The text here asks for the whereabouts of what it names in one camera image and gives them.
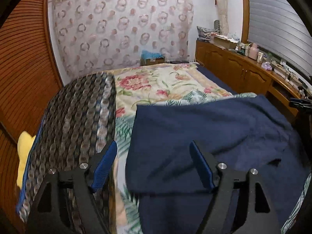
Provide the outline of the navy blue printed t-shirt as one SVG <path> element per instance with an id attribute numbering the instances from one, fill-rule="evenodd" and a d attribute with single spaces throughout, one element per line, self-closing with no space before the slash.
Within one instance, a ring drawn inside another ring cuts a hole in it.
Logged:
<path id="1" fill-rule="evenodd" d="M 283 225 L 309 170 L 291 123 L 264 96 L 185 106 L 139 105 L 125 178 L 139 196 L 144 233 L 195 233 L 212 200 L 189 152 L 202 152 L 237 171 L 256 168 Z"/>

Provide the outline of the purple small item on sideboard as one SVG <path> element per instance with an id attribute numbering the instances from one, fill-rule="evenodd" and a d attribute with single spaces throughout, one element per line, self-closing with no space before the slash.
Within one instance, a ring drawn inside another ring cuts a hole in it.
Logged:
<path id="1" fill-rule="evenodd" d="M 267 71 L 272 71 L 271 62 L 267 61 L 267 62 L 262 63 L 261 68 Z"/>

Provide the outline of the black circle-patterned folded cloth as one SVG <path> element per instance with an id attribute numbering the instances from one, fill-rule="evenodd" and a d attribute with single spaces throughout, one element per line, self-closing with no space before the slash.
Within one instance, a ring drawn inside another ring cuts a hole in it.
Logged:
<path id="1" fill-rule="evenodd" d="M 26 233 L 116 233 L 113 166 L 89 187 L 89 162 L 114 140 L 112 74 L 75 79 L 49 102 L 28 154 L 16 207 Z"/>

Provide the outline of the long wooden sideboard cabinet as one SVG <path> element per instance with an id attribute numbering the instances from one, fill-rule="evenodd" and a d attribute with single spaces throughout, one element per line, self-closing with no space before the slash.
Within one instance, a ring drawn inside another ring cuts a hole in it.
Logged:
<path id="1" fill-rule="evenodd" d="M 289 107 L 289 103 L 291 98 L 300 99 L 301 94 L 286 75 L 265 70 L 248 57 L 199 40 L 195 59 L 234 92 L 264 95 L 290 122 L 299 117 L 299 111 Z"/>

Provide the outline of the pink bottle on sideboard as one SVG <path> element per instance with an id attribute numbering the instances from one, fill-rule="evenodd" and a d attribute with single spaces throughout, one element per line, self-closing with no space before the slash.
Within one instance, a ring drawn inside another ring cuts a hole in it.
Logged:
<path id="1" fill-rule="evenodd" d="M 253 60 L 257 60 L 258 58 L 258 45 L 256 43 L 250 43 L 249 44 L 249 58 Z"/>

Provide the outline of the grey window roller blind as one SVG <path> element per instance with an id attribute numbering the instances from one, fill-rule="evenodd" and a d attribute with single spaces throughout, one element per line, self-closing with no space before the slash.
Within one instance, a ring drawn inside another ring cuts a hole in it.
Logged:
<path id="1" fill-rule="evenodd" d="M 287 0 L 249 0 L 249 41 L 311 76 L 311 35 Z"/>

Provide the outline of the palm leaf floral bedspread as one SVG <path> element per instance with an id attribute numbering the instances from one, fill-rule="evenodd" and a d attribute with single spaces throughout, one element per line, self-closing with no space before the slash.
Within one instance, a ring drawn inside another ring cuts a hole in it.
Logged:
<path id="1" fill-rule="evenodd" d="M 206 77 L 190 64 L 164 64 L 119 69 L 114 70 L 113 75 L 116 87 L 114 139 L 117 143 L 117 156 L 114 163 L 114 181 L 117 232 L 144 233 L 139 215 L 139 196 L 128 190 L 125 178 L 126 160 L 137 107 L 139 105 L 198 105 L 217 100 L 261 95 L 252 92 L 232 94 L 217 80 Z M 280 225 L 278 220 L 280 233 L 290 233 L 294 230 L 310 179 L 311 173 L 309 171 L 302 192 L 289 218 L 283 225 Z"/>

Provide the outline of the flat cardboard box on sideboard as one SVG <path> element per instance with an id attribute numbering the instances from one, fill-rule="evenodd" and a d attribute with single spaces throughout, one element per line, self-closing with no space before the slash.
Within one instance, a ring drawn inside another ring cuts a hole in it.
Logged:
<path id="1" fill-rule="evenodd" d="M 213 44 L 223 49 L 235 49 L 238 41 L 227 36 L 216 34 L 213 36 Z"/>

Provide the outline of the brown louvered wooden wardrobe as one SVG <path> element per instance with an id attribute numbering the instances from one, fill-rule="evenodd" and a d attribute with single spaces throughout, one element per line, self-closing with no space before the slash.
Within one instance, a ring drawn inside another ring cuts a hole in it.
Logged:
<path id="1" fill-rule="evenodd" d="M 1 0 L 1 233 L 23 233 L 17 204 L 17 141 L 34 135 L 62 87 L 48 29 L 48 0 Z"/>

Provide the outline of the cardboard box with blue cloth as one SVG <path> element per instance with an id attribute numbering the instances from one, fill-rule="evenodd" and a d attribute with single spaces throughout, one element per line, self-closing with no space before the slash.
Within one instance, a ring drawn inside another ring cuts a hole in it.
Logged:
<path id="1" fill-rule="evenodd" d="M 150 66 L 164 62 L 165 58 L 161 53 L 149 52 L 147 50 L 143 50 L 141 53 L 140 66 Z"/>

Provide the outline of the folded patterned cloth pile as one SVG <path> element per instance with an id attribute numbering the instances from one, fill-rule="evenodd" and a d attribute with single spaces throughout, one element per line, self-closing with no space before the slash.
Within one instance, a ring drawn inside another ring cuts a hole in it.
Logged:
<path id="1" fill-rule="evenodd" d="M 208 29 L 205 27 L 199 27 L 197 26 L 197 32 L 198 32 L 198 40 L 204 41 L 204 42 L 210 42 L 213 39 L 213 36 L 216 34 L 220 34 L 219 28 L 217 29 Z"/>

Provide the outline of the circle-patterned sheer curtain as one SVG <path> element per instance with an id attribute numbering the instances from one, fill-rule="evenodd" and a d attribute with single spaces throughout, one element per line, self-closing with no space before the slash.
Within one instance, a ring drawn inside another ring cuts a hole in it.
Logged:
<path id="1" fill-rule="evenodd" d="M 189 58 L 192 0 L 51 0 L 53 30 L 69 78 L 139 66 L 144 52 Z"/>

